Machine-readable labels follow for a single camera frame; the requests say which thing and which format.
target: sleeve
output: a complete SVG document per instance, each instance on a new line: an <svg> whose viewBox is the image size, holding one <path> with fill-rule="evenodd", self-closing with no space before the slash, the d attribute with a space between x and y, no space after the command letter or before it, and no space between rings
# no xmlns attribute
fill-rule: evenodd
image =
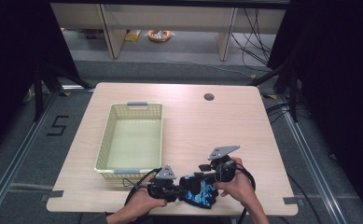
<svg viewBox="0 0 363 224"><path fill-rule="evenodd" d="M106 213L100 213L95 217L91 217L88 220L83 221L82 224L107 224Z"/></svg>

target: wooden table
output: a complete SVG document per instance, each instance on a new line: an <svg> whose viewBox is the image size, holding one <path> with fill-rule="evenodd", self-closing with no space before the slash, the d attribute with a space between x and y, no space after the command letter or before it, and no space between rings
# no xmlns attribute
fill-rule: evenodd
<svg viewBox="0 0 363 224"><path fill-rule="evenodd" d="M206 93L215 99L205 100ZM207 156L215 147L239 145L230 155L242 158L255 177L266 214L297 214L296 204L284 203L294 194L257 88L135 83L97 85L53 189L62 190L63 196L49 198L49 211L115 212L123 206L128 191L115 190L93 167L110 106L144 101L163 104L162 164L172 166L176 184L209 163ZM242 210L228 196L217 197L211 210L177 201L150 214L238 216Z"/></svg>

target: yellow basket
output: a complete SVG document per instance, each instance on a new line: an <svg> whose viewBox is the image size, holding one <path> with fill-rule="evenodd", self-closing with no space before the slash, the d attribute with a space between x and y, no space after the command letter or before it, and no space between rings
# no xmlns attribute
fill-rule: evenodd
<svg viewBox="0 0 363 224"><path fill-rule="evenodd" d="M162 104L111 105L94 170L106 180L137 180L161 167Z"/></svg>

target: gray floor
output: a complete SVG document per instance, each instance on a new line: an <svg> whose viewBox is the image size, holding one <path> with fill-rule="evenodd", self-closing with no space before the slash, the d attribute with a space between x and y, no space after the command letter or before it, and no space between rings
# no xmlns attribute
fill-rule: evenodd
<svg viewBox="0 0 363 224"><path fill-rule="evenodd" d="M175 32L168 42L153 43L147 40L145 32L142 32L138 42L126 42L116 60L109 58L103 39L87 40L82 33L77 31L66 31L64 37L69 44L69 49L76 61L81 77L90 83L103 80L117 81L117 78L133 82L141 81L145 77L147 82L152 80L155 82L173 81L207 84L216 84L216 78L219 78L222 83L244 85L250 81L252 75L261 76L265 73L245 68L242 60L248 66L267 70L267 68L262 67L262 63L246 55L243 56L234 41L231 42L228 60L221 62L217 54L215 34ZM245 43L243 35L238 34L236 38L243 44ZM270 47L274 38L274 35L263 35L262 42ZM263 57L261 50L255 47L249 48ZM131 66L134 63L144 63L145 65L139 65L137 69L135 68L137 66ZM117 74L116 69L119 67L122 67L123 70L128 67L130 73L126 71L124 74ZM157 74L173 71L177 74L185 74L185 76L159 80L150 77L155 71ZM198 80L193 73L199 74L200 71L206 73L210 71L209 74L213 74L215 78ZM229 77L230 81L223 81L221 79L223 76ZM274 81L275 78L262 84L259 87L260 91L268 93ZM70 84L67 80L62 80L62 82ZM93 215L51 213L46 209L46 196L50 193L62 168L68 148L73 141L91 95L91 92L73 91L68 97L56 96L56 100L51 106L29 154L0 205L0 223L78 223L81 219ZM265 107L269 108L279 104L279 101L277 99L263 99L263 103ZM4 137L4 142L0 145L0 181L2 174L6 172L13 156L22 144L24 136L34 123L34 110L34 101L21 107L18 116L9 128L9 132ZM300 185L298 188L290 180L294 193L299 200L300 211L294 217L285 217L286 221L281 217L270 217L271 223L317 223L313 209L319 215L321 223L333 223L330 212L323 203L323 196L320 195L300 153L300 147L289 129L286 116L280 110L276 110L276 112L271 114L269 119L286 170ZM314 124L314 120L310 117L305 105L298 106L298 115L298 124L305 140L328 181L328 187L333 191L347 223L363 223L363 204L348 182L340 165L328 157L330 148ZM62 124L66 125L66 129L61 136L48 136L48 133L59 131L51 127L57 116L68 116L67 119L60 120ZM301 189L308 195L313 208L302 195ZM251 220L247 217L244 223L251 223Z"/></svg>

